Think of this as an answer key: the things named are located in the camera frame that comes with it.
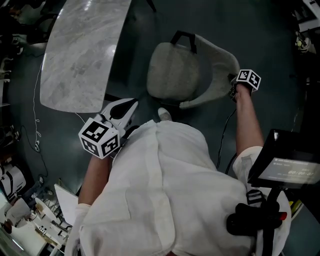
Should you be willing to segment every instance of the screen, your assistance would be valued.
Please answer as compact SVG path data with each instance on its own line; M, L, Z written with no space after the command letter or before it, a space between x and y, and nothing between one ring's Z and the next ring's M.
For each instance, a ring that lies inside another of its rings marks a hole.
M320 180L320 164L274 158L258 178L285 183L315 184Z

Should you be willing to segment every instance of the chair handle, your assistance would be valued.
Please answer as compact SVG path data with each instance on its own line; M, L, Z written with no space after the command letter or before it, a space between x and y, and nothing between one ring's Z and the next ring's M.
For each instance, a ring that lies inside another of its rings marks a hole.
M191 33L188 33L188 32L184 32L184 31L181 31L181 30L178 30L172 40L171 40L171 44L175 45L178 40L180 39L181 36L185 36L187 38L189 38L189 41L190 41L190 46L191 46L191 52L193 52L194 54L197 53L197 46L195 44L195 40L196 40L196 35L195 34L191 34Z

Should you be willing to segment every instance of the shoe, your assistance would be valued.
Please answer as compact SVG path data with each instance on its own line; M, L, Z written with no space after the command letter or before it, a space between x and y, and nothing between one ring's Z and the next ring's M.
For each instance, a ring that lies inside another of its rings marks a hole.
M163 107L158 109L158 115L161 121L172 121L170 113Z

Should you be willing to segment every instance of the table top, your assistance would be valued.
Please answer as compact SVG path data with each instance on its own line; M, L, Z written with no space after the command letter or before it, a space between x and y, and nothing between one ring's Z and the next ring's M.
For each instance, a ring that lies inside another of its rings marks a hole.
M78 205L78 197L69 191L65 190L58 184L54 184L56 197L58 198L61 211L65 222L74 225L76 220L76 207Z
M131 0L67 0L43 58L40 102L77 113L101 110Z

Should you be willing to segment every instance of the dark gray floor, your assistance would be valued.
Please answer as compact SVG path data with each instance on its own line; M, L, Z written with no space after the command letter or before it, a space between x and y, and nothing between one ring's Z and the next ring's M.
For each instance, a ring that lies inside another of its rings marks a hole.
M291 131L303 93L297 81L289 78L290 74L295 74L292 55L295 37L277 5L269 0L153 1L157 13L153 13L144 0L133 0L106 91L120 98L139 99L134 124L158 120L157 109L160 105L146 91L150 57L157 44L169 42L177 30L183 30L196 33L231 52L242 69L253 69L262 77L260 89L253 95L253 103L265 137L272 128ZM186 40L182 40L181 44L188 46ZM39 55L44 53L44 48L27 45L24 53ZM20 125L27 128L32 144L35 141L33 93L42 59L42 56L21 56L15 62L8 89L12 121L17 128ZM210 72L205 71L203 84L208 84L210 79ZM173 118L199 129L206 138L213 162L217 162L225 121L235 107L225 97L193 109L175 111ZM48 184L57 183L61 178L76 192L90 159L78 138L82 121L74 113L42 106L39 102L39 82L35 111L40 119L40 147L49 171ZM86 120L94 114L82 116ZM225 171L236 152L235 138L236 117L233 116L225 132L219 171ZM45 173L40 156L30 149L25 134L18 150L35 179L38 174ZM290 256L300 255L298 252L313 256L320 249L317 241L319 235L319 224L304 209L292 224L284 252Z

